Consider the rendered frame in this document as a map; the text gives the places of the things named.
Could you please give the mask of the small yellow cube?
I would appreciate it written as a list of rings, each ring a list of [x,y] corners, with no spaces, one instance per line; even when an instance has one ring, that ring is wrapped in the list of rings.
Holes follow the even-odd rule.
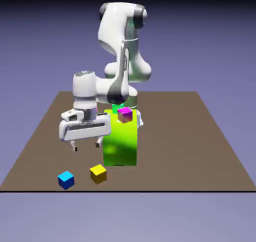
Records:
[[[96,183],[100,184],[107,180],[107,170],[101,164],[91,167],[90,178]]]

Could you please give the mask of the large green box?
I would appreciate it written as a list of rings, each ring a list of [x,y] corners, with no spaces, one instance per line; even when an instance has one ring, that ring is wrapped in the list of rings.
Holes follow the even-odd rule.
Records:
[[[103,137],[102,152],[104,165],[136,166],[138,128],[137,112],[132,111],[132,120],[126,123],[118,121],[118,115],[106,109],[111,118],[111,134]]]

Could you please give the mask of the small magenta cube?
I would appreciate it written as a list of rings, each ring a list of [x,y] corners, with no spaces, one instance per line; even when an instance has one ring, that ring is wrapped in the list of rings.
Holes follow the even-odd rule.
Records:
[[[117,110],[117,119],[123,124],[133,120],[133,111],[129,107],[122,107]]]

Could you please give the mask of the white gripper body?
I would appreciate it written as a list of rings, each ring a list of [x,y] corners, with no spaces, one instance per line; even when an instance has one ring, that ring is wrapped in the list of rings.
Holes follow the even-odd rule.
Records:
[[[90,122],[62,120],[59,124],[59,138],[62,141],[76,141],[111,134],[111,116],[102,113]]]

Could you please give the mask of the small blue cube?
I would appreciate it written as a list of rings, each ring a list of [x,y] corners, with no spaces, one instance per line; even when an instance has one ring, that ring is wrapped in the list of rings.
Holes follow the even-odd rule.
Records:
[[[58,184],[64,189],[67,190],[75,184],[74,175],[69,171],[65,171],[57,176]]]

